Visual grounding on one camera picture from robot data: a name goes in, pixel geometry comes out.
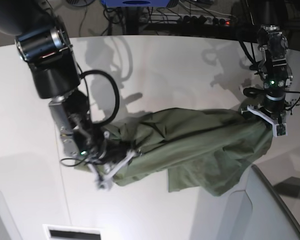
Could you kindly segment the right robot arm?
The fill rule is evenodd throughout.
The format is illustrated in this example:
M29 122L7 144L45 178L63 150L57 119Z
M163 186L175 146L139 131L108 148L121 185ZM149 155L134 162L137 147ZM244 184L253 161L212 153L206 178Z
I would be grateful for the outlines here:
M76 165L110 165L118 170L134 157L134 150L112 140L105 129L119 111L120 93L115 80L102 70L80 70L60 17L34 0L0 0L0 32L14 37L38 96L49 100L68 160ZM79 90L81 80L89 75L105 77L115 98L110 117L98 123L91 119L89 95Z

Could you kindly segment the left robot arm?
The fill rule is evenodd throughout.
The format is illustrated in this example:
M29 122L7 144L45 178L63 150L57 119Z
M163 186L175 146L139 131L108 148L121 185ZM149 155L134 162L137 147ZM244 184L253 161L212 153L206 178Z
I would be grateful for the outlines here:
M262 97L255 109L278 120L286 116L287 81L291 78L286 60L288 40L282 30L288 20L288 10L283 0L248 0L246 4L252 24L257 28L261 60L252 66L262 81L262 89L251 85L241 86L240 90L248 98Z

